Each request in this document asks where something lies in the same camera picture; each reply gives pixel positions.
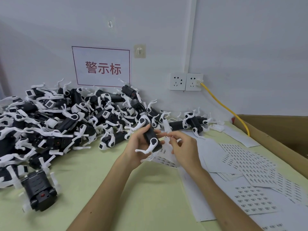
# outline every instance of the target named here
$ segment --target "electrical outlet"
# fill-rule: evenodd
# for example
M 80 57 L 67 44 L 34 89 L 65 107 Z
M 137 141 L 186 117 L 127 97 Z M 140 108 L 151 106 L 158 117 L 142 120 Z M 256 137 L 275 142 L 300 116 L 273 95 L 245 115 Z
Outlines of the electrical outlet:
M 186 73 L 170 73 L 169 90 L 185 90 Z
M 203 81 L 202 73 L 188 73 L 185 91 L 201 91 L 201 86 L 197 84 L 197 80 Z

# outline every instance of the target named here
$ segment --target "person's right hand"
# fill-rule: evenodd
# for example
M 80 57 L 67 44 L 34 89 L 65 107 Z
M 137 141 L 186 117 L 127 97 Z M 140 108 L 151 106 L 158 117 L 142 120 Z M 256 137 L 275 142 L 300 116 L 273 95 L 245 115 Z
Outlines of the person's right hand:
M 199 155 L 197 140 L 180 131 L 172 131 L 167 134 L 172 145 L 172 154 L 175 155 L 181 166 L 189 173 L 192 169 L 202 168 Z

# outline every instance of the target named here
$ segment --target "yellow-green table surface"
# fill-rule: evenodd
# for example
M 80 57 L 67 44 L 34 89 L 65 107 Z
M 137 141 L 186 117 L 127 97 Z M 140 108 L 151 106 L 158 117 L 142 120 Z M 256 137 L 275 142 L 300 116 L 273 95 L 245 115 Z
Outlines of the yellow-green table surface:
M 225 133 L 209 131 L 204 136 L 218 143 L 244 147 Z M 24 214 L 18 198 L 22 189 L 0 189 L 0 230 L 66 230 L 101 184 L 126 142 L 108 151 L 99 150 L 98 144 L 96 141 L 91 144 L 91 149 L 70 151 L 52 161 L 51 171 L 55 172 L 62 193 L 44 212 Z M 250 150 L 276 162 L 284 177 L 308 191 L 308 180 L 283 160 L 262 146 Z M 127 181 L 111 230 L 216 231 L 220 228 L 217 221 L 196 222 L 176 169 L 144 162 Z

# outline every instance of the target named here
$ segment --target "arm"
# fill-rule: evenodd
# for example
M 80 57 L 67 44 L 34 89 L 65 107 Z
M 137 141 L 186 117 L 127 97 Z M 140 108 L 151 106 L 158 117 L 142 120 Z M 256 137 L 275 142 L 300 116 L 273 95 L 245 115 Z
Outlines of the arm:
M 146 150 L 148 148 L 143 133 L 149 128 L 150 125 L 147 125 L 130 137 L 124 152 L 114 162 L 102 184 L 68 227 L 67 231 L 110 229 L 113 215 L 129 175 L 133 169 L 141 164 L 140 160 L 147 158 L 151 154 L 135 152 L 135 149 Z M 155 130 L 155 132 L 157 133 L 157 138 L 161 138 L 166 134 L 160 133 L 159 130 Z
M 223 231 L 262 231 L 262 229 L 220 188 L 201 166 L 196 139 L 180 132 L 167 134 L 172 153 L 197 184 Z

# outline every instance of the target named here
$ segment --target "cardboard box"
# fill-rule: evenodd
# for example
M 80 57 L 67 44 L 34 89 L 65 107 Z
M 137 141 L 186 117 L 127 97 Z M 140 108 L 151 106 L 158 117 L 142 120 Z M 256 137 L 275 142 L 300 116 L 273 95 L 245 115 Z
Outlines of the cardboard box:
M 307 136 L 308 117 L 239 115 L 246 123 L 250 136 L 263 147 L 308 179 Z M 246 133 L 245 127 L 235 119 L 234 125 Z

